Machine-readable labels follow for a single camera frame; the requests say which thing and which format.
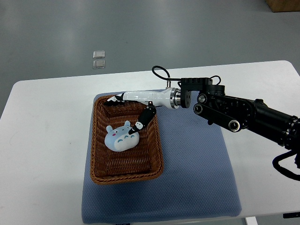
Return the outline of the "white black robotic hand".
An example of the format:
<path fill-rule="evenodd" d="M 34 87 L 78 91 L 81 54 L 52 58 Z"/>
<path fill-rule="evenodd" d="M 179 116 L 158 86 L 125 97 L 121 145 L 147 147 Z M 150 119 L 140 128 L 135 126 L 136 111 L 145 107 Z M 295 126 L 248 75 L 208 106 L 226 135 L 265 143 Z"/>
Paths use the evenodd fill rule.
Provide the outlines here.
<path fill-rule="evenodd" d="M 129 134 L 134 134 L 146 128 L 157 113 L 155 106 L 165 106 L 168 109 L 178 109 L 180 107 L 180 90 L 177 88 L 167 88 L 162 91 L 139 90 L 126 91 L 123 94 L 114 95 L 104 102 L 104 105 L 121 105 L 124 101 L 137 101 L 148 105 L 139 116 L 135 125 L 130 129 Z"/>

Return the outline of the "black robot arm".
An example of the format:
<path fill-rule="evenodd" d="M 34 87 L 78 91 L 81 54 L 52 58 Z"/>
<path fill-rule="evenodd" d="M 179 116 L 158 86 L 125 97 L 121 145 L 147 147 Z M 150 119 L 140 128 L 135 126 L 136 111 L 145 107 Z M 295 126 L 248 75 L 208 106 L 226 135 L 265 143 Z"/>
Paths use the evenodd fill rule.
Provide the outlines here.
<path fill-rule="evenodd" d="M 300 165 L 300 119 L 269 108 L 262 99 L 248 100 L 225 94 L 225 87 L 213 84 L 212 78 L 177 79 L 179 88 L 172 88 L 172 78 L 167 78 L 164 91 L 126 91 L 110 97 L 104 104 L 120 105 L 125 102 L 139 102 L 146 105 L 130 133 L 145 128 L 156 113 L 157 106 L 169 109 L 189 108 L 192 92 L 198 91 L 193 111 L 206 119 L 208 124 L 217 124 L 231 132 L 248 129 L 288 149 L 287 153 L 275 157 L 273 167 L 282 175 L 299 180 L 300 176 L 282 167 L 279 162 L 295 156 Z"/>

